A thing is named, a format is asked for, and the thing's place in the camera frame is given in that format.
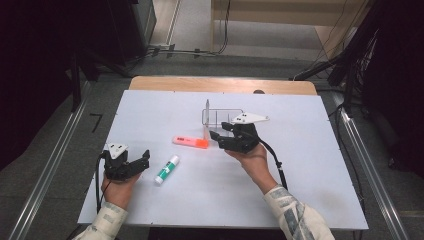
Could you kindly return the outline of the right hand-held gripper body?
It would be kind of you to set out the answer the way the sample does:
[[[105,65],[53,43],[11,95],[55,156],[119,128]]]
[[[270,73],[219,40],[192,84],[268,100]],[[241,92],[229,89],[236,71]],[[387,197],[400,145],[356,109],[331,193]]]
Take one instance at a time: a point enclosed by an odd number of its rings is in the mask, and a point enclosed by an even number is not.
[[[234,136],[235,146],[233,151],[248,153],[259,144],[259,137],[255,124],[268,121],[268,116],[243,112],[231,120],[231,132]]]

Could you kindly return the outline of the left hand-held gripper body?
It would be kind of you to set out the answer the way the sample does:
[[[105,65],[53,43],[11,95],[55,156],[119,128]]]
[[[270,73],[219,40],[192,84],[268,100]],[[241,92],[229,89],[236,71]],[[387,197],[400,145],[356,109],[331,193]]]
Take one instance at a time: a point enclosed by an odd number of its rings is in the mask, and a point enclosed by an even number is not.
[[[110,143],[103,154],[105,174],[109,180],[127,180],[130,178],[127,145]]]

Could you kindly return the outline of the clear wire pen holder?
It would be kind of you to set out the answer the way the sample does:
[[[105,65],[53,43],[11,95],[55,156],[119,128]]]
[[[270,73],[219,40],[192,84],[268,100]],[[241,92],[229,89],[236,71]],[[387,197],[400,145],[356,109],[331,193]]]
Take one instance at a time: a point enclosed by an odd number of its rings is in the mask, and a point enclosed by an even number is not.
[[[242,109],[210,108],[209,109],[209,130],[217,132],[223,136],[229,136],[230,132],[222,128],[222,122],[230,123],[231,120],[243,112]],[[205,109],[202,110],[202,124],[205,122]]]

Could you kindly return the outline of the green and white glue stick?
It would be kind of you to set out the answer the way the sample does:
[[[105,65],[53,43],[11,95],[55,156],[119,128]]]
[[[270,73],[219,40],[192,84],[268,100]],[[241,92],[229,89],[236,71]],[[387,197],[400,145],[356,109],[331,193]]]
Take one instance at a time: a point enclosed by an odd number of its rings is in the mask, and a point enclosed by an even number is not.
[[[176,168],[180,162],[180,157],[178,155],[173,155],[164,167],[159,171],[155,176],[154,181],[156,184],[161,185],[170,175],[170,173]]]

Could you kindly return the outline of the silver pen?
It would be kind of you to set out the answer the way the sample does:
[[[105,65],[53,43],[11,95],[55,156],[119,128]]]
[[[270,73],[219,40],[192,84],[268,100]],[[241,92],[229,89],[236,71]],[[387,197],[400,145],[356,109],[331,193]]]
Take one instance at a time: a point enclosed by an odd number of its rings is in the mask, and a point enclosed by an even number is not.
[[[204,139],[209,140],[209,99],[206,100],[205,105],[205,122],[204,122]]]

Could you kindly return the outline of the orange highlighter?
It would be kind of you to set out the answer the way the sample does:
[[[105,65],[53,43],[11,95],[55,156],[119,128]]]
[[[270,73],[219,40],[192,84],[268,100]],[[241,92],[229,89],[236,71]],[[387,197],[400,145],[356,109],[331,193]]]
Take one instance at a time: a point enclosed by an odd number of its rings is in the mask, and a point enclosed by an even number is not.
[[[189,146],[201,149],[207,149],[209,142],[205,139],[187,137],[187,136],[175,136],[172,142],[177,145]]]

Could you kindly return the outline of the person's left hand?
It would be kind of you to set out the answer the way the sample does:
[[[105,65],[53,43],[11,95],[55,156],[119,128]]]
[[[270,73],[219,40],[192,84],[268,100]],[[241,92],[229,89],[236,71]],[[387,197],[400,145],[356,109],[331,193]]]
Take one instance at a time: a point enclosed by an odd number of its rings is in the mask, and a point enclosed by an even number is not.
[[[133,187],[139,178],[140,174],[135,175],[126,181],[112,181],[107,177],[104,177],[101,189],[104,194],[105,201],[126,210],[132,197]]]

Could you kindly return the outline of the person's right hand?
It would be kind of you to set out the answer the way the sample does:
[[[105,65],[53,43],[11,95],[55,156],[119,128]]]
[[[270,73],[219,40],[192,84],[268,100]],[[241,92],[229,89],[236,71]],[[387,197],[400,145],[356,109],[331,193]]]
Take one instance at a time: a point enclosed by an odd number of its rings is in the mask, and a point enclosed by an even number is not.
[[[241,167],[258,186],[263,195],[277,185],[276,180],[269,171],[267,151],[262,144],[258,144],[246,154],[230,150],[226,150],[226,153],[240,162]]]

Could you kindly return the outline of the white board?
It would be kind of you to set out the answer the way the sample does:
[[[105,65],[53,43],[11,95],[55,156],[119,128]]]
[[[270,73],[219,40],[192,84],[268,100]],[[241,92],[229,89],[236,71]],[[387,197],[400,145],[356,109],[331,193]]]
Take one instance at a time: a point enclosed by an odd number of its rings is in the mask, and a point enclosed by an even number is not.
[[[217,143],[179,146],[175,136],[200,138],[202,110],[242,109],[268,116],[256,129],[274,150],[268,166],[298,200],[316,209],[334,230],[367,228],[363,211],[319,96],[127,90],[108,142],[128,146],[130,160],[150,151],[150,166],[136,183],[128,223],[173,227],[278,226],[272,211],[238,161]],[[180,162],[161,184],[167,161]]]

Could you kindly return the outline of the black metal stand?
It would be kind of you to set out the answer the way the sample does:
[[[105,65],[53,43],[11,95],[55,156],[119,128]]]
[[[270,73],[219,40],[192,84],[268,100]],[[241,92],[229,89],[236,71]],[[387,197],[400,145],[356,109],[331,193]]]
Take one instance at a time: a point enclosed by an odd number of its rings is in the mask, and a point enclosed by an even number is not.
[[[80,48],[73,51],[70,58],[72,108],[75,112],[81,104],[80,72],[83,72],[88,81],[96,81],[99,72],[95,66],[95,54],[88,48]]]

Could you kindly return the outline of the black curtain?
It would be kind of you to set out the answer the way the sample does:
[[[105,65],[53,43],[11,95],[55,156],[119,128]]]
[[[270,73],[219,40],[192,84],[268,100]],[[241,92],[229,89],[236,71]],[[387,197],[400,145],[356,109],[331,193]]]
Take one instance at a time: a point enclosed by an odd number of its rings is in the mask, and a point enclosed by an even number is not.
[[[382,0],[363,101],[394,164],[424,178],[424,0]]]
[[[0,0],[0,170],[72,96],[70,58],[87,48],[99,0]]]

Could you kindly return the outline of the wooden shelf unit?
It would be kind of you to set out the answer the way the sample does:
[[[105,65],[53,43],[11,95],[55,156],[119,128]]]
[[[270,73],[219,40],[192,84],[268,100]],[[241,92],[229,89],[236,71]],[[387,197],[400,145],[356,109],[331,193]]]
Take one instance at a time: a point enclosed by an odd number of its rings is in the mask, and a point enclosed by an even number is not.
[[[210,0],[211,22],[229,20],[315,27],[326,55],[342,51],[343,42],[367,15],[372,0]]]

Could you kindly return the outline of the dark grey cabinet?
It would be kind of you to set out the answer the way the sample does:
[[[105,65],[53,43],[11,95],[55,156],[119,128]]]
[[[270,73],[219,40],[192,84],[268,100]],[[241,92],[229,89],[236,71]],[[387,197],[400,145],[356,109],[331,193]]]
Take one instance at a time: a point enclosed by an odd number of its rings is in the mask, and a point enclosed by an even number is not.
[[[118,56],[125,64],[144,56],[157,23],[153,0],[107,0],[118,39]]]

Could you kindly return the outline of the yellow floor tape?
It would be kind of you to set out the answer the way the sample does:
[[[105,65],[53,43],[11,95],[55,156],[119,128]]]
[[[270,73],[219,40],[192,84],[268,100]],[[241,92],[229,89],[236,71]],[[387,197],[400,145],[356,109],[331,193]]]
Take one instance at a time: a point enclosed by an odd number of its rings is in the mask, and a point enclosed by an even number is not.
[[[405,210],[398,213],[401,217],[424,218],[424,210]]]

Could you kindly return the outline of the metal floor rail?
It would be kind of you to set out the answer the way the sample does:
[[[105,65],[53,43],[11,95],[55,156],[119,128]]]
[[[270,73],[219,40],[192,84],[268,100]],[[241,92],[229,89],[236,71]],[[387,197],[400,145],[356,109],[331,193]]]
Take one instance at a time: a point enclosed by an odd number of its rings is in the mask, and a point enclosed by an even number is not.
[[[341,118],[343,119],[344,127],[355,149],[359,163],[366,175],[371,190],[374,194],[376,202],[385,219],[388,230],[393,240],[410,240],[409,234],[404,227],[400,215],[398,214],[391,197],[389,196],[383,181],[374,166],[373,160],[368,153],[368,150],[360,136],[355,121],[352,117],[348,116],[345,110],[341,111]]]
[[[79,106],[76,107],[74,112],[70,112],[66,118],[66,124],[64,125],[61,133],[55,142],[54,148],[49,154],[42,172],[39,174],[35,185],[33,186],[30,194],[26,198],[23,207],[19,213],[16,223],[13,225],[13,230],[7,237],[7,240],[24,240],[30,226],[40,209],[42,201],[48,191],[48,188],[52,182],[54,174],[62,161],[62,157],[66,148],[75,132],[77,124],[83,114],[83,111],[87,104],[87,99],[93,89],[94,83],[85,82],[82,91],[82,100]]]

